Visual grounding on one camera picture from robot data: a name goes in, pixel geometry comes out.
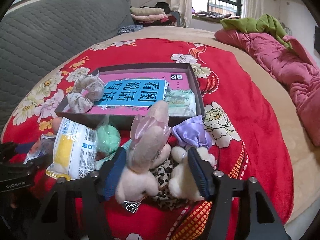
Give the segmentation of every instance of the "green ball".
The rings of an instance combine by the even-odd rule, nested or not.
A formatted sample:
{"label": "green ball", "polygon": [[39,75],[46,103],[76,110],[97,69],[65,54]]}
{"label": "green ball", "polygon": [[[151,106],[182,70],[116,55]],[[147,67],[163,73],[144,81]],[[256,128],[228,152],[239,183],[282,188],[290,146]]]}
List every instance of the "green ball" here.
{"label": "green ball", "polygon": [[112,125],[102,125],[97,129],[96,149],[106,156],[115,152],[120,145],[120,133]]}

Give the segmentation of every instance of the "purple satin ribbon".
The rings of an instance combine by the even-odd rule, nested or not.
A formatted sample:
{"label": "purple satin ribbon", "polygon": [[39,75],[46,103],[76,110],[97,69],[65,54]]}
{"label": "purple satin ribbon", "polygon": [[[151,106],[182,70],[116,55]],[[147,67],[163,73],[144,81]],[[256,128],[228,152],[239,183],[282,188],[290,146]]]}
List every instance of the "purple satin ribbon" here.
{"label": "purple satin ribbon", "polygon": [[201,115],[197,115],[172,128],[172,134],[178,140],[179,146],[201,147],[209,149],[212,146],[212,139],[209,133],[204,130]]}

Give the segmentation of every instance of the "gray quilted mattress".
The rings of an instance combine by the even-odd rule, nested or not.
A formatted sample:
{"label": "gray quilted mattress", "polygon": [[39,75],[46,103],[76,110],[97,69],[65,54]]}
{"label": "gray quilted mattress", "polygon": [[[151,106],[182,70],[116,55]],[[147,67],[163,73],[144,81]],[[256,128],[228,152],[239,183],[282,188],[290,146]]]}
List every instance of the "gray quilted mattress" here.
{"label": "gray quilted mattress", "polygon": [[50,71],[133,24],[128,0],[41,0],[0,22],[0,132]]}

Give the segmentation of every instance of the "screw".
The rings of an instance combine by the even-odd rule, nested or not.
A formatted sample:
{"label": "screw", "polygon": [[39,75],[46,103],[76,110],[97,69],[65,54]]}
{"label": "screw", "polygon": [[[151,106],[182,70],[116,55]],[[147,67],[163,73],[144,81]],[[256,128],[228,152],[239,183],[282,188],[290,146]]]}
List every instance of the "screw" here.
{"label": "screw", "polygon": [[258,180],[257,180],[256,177],[250,177],[250,178],[249,178],[249,181],[250,181],[251,183],[257,183],[257,182],[258,182]]}
{"label": "screw", "polygon": [[65,183],[67,181],[67,179],[65,177],[60,177],[57,179],[57,183],[61,184],[61,183]]}
{"label": "screw", "polygon": [[98,171],[92,171],[90,172],[90,176],[93,177],[93,178],[96,178],[99,176],[99,172]]}
{"label": "screw", "polygon": [[216,177],[222,177],[224,175],[224,173],[222,171],[214,171],[213,174]]}

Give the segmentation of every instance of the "gripper logo text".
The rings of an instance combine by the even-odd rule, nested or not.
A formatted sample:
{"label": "gripper logo text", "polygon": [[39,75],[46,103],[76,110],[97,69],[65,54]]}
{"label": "gripper logo text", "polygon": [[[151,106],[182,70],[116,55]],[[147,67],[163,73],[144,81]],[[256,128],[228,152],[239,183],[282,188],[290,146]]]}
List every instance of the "gripper logo text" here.
{"label": "gripper logo text", "polygon": [[14,184],[11,184],[11,185],[7,185],[7,188],[13,188],[13,187],[22,186],[22,185],[24,185],[25,183],[26,183],[25,181],[19,182],[19,183],[14,183]]}

